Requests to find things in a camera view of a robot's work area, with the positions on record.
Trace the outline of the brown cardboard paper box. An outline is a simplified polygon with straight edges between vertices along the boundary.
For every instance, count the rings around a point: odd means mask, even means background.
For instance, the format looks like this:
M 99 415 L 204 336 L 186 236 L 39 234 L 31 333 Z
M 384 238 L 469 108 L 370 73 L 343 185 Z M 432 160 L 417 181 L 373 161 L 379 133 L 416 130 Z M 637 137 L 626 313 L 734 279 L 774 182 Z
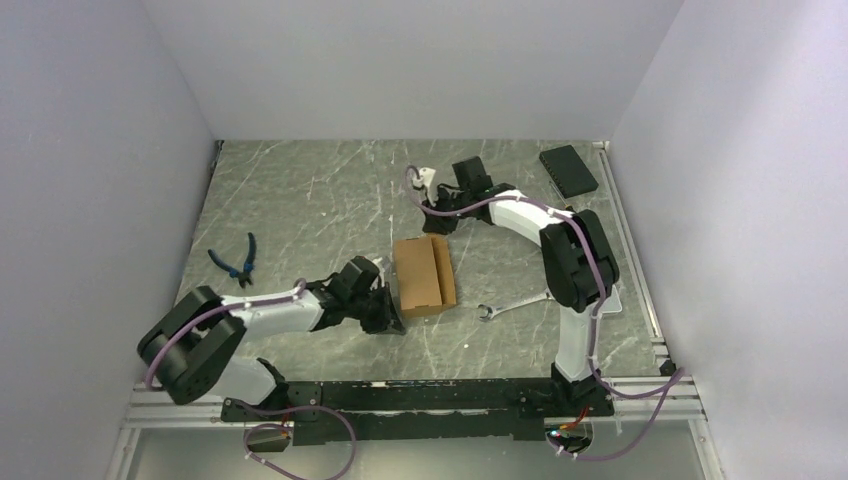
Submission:
M 405 319 L 439 315 L 454 308 L 457 290 L 445 236 L 427 234 L 393 245 L 400 313 Z

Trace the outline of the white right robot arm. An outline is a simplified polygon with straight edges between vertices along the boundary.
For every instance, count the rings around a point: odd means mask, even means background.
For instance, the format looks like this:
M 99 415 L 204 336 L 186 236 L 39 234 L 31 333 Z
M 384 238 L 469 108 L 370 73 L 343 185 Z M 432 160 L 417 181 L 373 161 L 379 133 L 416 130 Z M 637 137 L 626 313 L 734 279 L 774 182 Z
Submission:
M 437 183 L 432 168 L 414 167 L 408 172 L 411 187 L 426 197 L 420 205 L 425 231 L 448 234 L 459 220 L 475 218 L 540 248 L 547 289 L 560 306 L 551 401 L 564 415 L 578 413 L 601 390 L 598 327 L 604 304 L 620 278 L 598 215 L 558 209 L 511 184 L 495 184 L 478 157 L 454 164 L 453 170 L 454 186 Z

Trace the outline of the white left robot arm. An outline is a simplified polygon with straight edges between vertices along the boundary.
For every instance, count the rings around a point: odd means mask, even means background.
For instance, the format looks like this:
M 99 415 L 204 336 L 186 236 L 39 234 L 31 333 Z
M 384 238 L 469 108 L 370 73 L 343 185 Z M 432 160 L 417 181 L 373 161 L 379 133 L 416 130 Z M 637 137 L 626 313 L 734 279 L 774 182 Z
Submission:
M 383 259 L 356 256 L 324 279 L 299 279 L 289 290 L 256 296 L 197 287 L 139 341 L 144 384 L 177 405 L 215 395 L 247 404 L 261 419 L 275 419 L 289 404 L 290 385 L 269 360 L 238 356 L 240 346 L 345 320 L 357 321 L 369 335 L 405 334 L 384 266 Z

